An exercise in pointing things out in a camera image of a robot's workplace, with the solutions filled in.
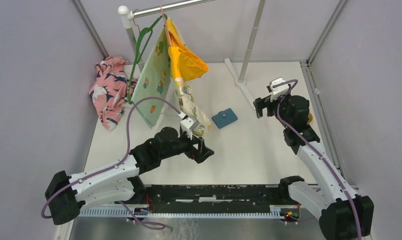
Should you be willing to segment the blue leather card holder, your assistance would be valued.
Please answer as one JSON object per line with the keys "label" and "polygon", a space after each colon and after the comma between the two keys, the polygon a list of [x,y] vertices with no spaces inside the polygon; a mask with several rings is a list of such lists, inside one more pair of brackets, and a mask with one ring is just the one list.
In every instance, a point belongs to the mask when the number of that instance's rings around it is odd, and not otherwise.
{"label": "blue leather card holder", "polygon": [[212,120],[219,129],[222,129],[237,121],[238,117],[231,108],[227,108],[214,115]]}

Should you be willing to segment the tan oval card tray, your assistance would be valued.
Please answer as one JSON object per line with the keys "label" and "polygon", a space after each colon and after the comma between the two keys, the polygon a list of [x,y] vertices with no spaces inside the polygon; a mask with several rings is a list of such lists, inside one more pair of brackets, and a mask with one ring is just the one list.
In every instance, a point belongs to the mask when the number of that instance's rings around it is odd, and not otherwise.
{"label": "tan oval card tray", "polygon": [[309,113],[307,123],[310,124],[312,121],[313,121],[313,115],[311,113]]}

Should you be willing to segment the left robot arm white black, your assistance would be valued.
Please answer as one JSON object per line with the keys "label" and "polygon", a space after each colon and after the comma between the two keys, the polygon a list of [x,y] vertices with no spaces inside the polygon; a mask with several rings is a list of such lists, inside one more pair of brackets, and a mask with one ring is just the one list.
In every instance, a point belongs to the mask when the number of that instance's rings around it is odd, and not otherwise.
{"label": "left robot arm white black", "polygon": [[125,160],[118,160],[91,171],[68,175],[60,171],[54,174],[45,198],[55,225],[74,220],[87,209],[104,204],[130,200],[141,203],[146,191],[139,176],[160,166],[161,161],[184,154],[200,164],[214,155],[202,137],[188,137],[180,130],[164,127],[153,138],[134,147]]}

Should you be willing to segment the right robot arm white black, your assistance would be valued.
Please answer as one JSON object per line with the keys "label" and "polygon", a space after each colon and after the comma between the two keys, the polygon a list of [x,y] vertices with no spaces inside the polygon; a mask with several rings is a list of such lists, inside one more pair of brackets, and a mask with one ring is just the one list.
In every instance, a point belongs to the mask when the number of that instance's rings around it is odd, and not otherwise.
{"label": "right robot arm white black", "polygon": [[304,206],[319,222],[327,240],[361,239],[370,235],[374,204],[370,197],[353,189],[328,158],[320,138],[308,123],[310,102],[299,95],[257,98],[253,105],[258,118],[276,117],[283,125],[286,144],[307,166],[320,191],[300,176],[281,179],[278,199]]}

